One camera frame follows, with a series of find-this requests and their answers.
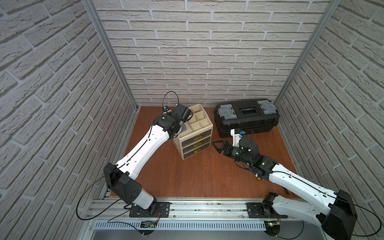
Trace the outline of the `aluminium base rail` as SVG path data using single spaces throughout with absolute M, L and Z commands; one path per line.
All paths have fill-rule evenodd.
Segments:
M 266 217 L 262 199 L 160 198 L 152 217 L 117 198 L 94 200 L 88 212 L 90 233 L 95 230 L 153 231 L 266 231 L 283 222 L 307 222 L 317 227 L 320 211 L 300 199 L 277 197 L 276 213 Z

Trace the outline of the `beige drawer organizer cabinet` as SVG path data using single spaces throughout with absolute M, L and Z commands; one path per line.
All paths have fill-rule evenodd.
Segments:
M 182 158 L 186 160 L 211 145 L 213 123 L 207 112 L 200 105 L 189 107 L 193 117 L 182 126 L 182 132 L 173 139 L 173 142 Z

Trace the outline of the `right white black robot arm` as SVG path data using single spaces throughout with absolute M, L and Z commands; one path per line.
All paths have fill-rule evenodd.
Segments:
M 334 240 L 351 239 L 358 215 L 348 192 L 335 192 L 293 173 L 276 160 L 262 155 L 257 143 L 250 138 L 243 137 L 236 145 L 225 140 L 215 141 L 213 146 L 219 154 L 241 163 L 241 168 L 258 179 L 280 185 L 304 200 L 290 201 L 269 194 L 267 202 L 277 214 L 321 227 Z

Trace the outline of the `black plastic toolbox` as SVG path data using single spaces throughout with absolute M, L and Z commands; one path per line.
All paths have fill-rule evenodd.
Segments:
M 269 132 L 280 118 L 278 109 L 267 99 L 217 104 L 214 116 L 221 138 L 229 138 L 232 129 L 241 129 L 247 135 Z

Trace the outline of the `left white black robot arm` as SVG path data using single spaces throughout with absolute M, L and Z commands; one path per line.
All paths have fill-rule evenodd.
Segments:
M 136 182 L 140 171 L 157 151 L 169 139 L 181 133 L 182 125 L 193 116 L 192 110 L 178 104 L 172 111 L 167 106 L 157 116 L 148 132 L 137 145 L 115 164 L 104 167 L 107 187 L 126 204 L 134 204 L 152 216 L 157 210 L 157 199 Z

